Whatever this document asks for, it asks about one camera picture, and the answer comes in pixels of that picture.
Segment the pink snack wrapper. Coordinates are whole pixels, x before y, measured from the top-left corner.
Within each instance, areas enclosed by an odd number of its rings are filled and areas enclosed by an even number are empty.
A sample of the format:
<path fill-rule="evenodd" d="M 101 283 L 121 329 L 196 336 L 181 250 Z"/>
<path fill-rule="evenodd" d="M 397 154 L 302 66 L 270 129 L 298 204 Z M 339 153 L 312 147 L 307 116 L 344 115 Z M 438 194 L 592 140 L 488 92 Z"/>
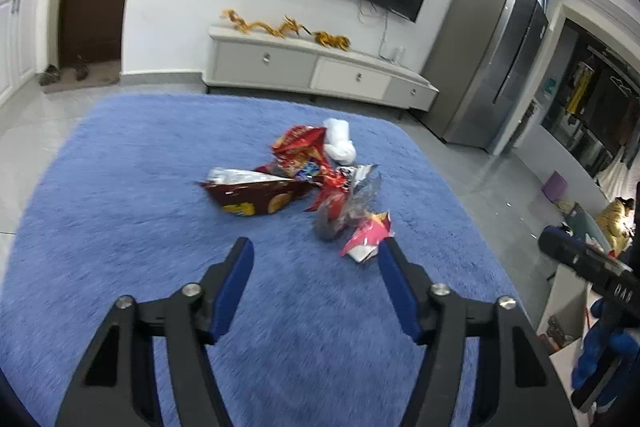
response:
<path fill-rule="evenodd" d="M 378 254 L 378 244 L 393 237 L 389 212 L 368 213 L 342 248 L 340 255 L 357 263 L 366 262 Z"/>

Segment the silver foil wrapper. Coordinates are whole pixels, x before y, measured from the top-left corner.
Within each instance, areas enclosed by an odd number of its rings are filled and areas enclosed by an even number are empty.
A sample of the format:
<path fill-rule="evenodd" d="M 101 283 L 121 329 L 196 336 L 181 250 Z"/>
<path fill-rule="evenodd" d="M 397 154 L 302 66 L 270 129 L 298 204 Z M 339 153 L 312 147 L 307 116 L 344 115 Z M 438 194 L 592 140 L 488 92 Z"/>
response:
<path fill-rule="evenodd" d="M 382 182 L 375 164 L 341 166 L 335 172 L 336 182 L 322 187 L 314 210 L 314 234 L 326 242 L 368 217 Z"/>

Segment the dark red chip bag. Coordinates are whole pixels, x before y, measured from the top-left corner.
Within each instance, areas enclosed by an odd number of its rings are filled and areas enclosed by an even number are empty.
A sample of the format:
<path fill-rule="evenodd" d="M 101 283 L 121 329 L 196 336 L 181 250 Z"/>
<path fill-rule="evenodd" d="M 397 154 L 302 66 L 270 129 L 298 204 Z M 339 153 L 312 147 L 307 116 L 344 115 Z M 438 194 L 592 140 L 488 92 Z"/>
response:
<path fill-rule="evenodd" d="M 316 187 L 314 182 L 228 168 L 213 168 L 198 185 L 222 210 L 242 217 L 273 215 Z"/>

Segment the red snack bag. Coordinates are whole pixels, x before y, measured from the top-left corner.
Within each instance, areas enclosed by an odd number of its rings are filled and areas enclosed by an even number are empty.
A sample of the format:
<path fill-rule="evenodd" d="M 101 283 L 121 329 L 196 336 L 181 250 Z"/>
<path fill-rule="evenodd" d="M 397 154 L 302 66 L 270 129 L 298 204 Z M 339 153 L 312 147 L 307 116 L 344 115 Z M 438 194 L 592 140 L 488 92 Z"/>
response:
<path fill-rule="evenodd" d="M 289 178 L 321 180 L 331 170 L 324 155 L 325 127 L 299 124 L 285 131 L 271 145 L 276 165 Z"/>

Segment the purple small bin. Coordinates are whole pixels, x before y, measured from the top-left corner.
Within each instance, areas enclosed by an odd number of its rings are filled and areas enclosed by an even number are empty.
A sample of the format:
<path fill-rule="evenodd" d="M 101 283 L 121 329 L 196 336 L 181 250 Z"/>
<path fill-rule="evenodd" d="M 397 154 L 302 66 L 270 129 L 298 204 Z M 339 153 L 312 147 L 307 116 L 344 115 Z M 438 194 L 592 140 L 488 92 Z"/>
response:
<path fill-rule="evenodd" d="M 549 179 L 542 184 L 541 192 L 546 196 L 550 202 L 556 202 L 565 193 L 567 188 L 567 181 L 561 173 L 554 170 Z"/>

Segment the blue shaggy rug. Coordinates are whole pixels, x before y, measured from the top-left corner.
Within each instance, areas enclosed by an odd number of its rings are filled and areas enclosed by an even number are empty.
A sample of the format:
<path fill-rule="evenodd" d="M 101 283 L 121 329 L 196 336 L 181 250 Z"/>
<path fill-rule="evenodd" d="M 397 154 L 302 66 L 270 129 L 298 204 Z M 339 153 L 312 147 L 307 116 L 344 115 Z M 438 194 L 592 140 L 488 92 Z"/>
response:
<path fill-rule="evenodd" d="M 127 94 L 96 104 L 39 182 L 1 293 L 1 366 L 43 426 L 114 301 L 163 298 L 248 237 L 255 264 L 210 350 L 238 426 L 395 426 L 423 357 L 378 266 L 314 235 L 306 200 L 271 216 L 222 211 L 215 167 L 264 165 L 317 106 L 238 96 Z"/>

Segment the grey double-door refrigerator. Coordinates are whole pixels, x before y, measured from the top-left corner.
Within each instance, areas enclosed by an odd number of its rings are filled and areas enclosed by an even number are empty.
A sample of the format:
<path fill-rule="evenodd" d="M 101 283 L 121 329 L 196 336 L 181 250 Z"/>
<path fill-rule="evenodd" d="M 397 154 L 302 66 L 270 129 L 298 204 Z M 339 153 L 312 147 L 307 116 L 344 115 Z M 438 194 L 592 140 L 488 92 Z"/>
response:
<path fill-rule="evenodd" d="M 439 90 L 423 124 L 444 142 L 490 150 L 547 26 L 537 0 L 451 0 L 421 72 Z"/>

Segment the white power strip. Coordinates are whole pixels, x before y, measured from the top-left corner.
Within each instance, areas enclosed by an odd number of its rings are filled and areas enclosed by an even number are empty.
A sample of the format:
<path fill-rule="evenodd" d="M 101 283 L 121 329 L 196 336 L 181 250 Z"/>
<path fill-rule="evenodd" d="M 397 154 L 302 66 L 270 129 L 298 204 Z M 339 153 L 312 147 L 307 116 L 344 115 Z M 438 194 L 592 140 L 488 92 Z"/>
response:
<path fill-rule="evenodd" d="M 404 56 L 404 53 L 405 48 L 403 46 L 398 46 L 397 48 L 395 48 L 392 54 L 392 62 L 395 64 L 399 64 L 402 57 Z"/>

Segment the golden tiger figurine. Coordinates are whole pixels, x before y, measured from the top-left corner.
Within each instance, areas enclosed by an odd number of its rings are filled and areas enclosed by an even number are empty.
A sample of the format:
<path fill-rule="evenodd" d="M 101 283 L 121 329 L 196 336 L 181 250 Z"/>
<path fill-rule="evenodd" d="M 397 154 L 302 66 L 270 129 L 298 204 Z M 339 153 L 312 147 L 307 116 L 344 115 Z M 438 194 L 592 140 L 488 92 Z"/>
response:
<path fill-rule="evenodd" d="M 325 48 L 339 49 L 348 51 L 350 49 L 350 40 L 345 36 L 331 35 L 326 31 L 315 31 L 314 41 Z"/>

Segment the brown doormat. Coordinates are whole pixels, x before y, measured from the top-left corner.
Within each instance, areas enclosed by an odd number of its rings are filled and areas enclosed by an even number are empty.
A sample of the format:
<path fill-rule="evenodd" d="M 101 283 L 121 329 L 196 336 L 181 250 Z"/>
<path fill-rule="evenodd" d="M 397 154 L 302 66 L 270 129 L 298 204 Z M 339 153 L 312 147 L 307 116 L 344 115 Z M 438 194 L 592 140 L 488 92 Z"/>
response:
<path fill-rule="evenodd" d="M 80 64 L 58 69 L 50 65 L 38 83 L 44 93 L 58 93 L 78 89 L 114 86 L 120 80 L 120 62 Z"/>

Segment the white TV cabinet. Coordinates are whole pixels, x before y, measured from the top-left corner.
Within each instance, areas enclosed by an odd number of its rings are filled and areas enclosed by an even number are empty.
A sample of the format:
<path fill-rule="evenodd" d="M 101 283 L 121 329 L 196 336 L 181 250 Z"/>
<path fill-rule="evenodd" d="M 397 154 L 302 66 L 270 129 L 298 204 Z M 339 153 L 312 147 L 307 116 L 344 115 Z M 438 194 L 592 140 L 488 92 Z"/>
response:
<path fill-rule="evenodd" d="M 209 88 L 303 93 L 422 112 L 438 95 L 416 72 L 355 51 L 216 26 L 209 28 L 209 38 L 203 74 Z"/>

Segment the left shoe at door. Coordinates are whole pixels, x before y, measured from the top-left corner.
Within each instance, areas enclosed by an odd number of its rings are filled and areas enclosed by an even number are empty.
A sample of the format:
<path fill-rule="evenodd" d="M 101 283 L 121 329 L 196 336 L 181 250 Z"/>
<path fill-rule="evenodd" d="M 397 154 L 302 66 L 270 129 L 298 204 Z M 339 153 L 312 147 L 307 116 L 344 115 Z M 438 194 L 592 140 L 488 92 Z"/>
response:
<path fill-rule="evenodd" d="M 53 64 L 49 64 L 48 67 L 44 70 L 44 72 L 40 75 L 38 79 L 38 83 L 41 87 L 51 86 L 51 84 L 55 84 L 61 81 L 61 72 L 60 70 Z"/>

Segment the shoe at door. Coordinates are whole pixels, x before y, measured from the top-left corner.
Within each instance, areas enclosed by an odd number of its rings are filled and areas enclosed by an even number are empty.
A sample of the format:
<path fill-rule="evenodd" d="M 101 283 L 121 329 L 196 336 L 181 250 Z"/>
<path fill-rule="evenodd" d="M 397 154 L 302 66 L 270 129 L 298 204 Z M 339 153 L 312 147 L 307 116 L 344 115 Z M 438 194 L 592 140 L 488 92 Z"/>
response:
<path fill-rule="evenodd" d="M 38 83 L 41 87 L 51 86 L 51 84 L 55 84 L 61 81 L 61 72 L 60 70 L 53 64 L 49 64 L 48 67 L 44 70 L 44 72 L 40 75 L 38 79 Z"/>
<path fill-rule="evenodd" d="M 81 56 L 77 57 L 74 64 L 74 71 L 77 81 L 84 81 L 89 77 L 89 65 Z"/>

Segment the golden dragon figurine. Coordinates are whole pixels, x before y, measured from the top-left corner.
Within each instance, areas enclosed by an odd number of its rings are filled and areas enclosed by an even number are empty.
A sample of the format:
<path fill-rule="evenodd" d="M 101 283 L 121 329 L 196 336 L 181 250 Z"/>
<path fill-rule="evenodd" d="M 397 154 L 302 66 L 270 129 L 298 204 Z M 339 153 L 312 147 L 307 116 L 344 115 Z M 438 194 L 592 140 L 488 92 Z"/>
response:
<path fill-rule="evenodd" d="M 303 24 L 288 16 L 282 20 L 282 23 L 280 23 L 279 26 L 270 26 L 261 20 L 247 22 L 243 17 L 240 17 L 235 10 L 223 10 L 220 17 L 223 20 L 228 20 L 232 23 L 235 30 L 241 31 L 242 34 L 245 35 L 250 34 L 256 29 L 265 31 L 266 34 L 278 38 L 285 38 L 288 34 L 295 34 L 296 36 L 299 36 L 302 31 L 306 32 L 307 35 L 311 34 L 311 31 Z"/>

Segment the white wall cabinets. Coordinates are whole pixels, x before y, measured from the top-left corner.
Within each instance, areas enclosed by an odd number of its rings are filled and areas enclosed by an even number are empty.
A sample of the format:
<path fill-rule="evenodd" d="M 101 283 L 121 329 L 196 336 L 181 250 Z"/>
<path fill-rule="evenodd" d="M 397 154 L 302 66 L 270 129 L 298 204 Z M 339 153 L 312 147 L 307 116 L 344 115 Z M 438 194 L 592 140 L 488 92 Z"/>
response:
<path fill-rule="evenodd" d="M 38 0 L 1 0 L 1 105 L 36 72 L 35 28 Z"/>

